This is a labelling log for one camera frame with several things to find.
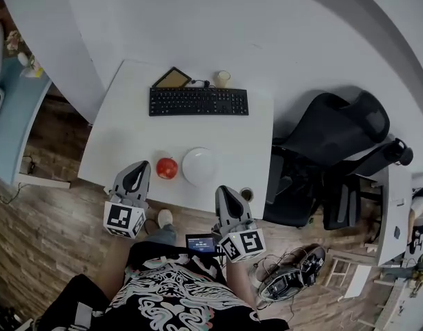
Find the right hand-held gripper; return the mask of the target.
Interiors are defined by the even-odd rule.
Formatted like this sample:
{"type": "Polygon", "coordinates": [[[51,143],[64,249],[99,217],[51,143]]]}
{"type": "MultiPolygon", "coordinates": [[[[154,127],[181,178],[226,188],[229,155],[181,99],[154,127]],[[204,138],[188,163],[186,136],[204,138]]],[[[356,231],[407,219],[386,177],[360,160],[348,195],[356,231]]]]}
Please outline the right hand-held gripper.
{"type": "Polygon", "coordinates": [[[229,261],[253,259],[266,251],[263,232],[240,193],[228,186],[219,186],[215,192],[215,213],[217,223],[213,226],[213,236],[229,261]]]}

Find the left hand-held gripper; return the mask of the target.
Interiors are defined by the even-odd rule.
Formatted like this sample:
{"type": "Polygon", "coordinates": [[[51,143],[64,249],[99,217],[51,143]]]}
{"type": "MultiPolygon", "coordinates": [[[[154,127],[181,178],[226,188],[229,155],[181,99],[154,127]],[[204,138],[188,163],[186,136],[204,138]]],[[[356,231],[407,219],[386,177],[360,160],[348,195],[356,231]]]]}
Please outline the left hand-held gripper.
{"type": "Polygon", "coordinates": [[[146,198],[151,167],[148,161],[136,162],[115,178],[104,203],[104,228],[118,237],[134,239],[146,220],[146,198]]]}

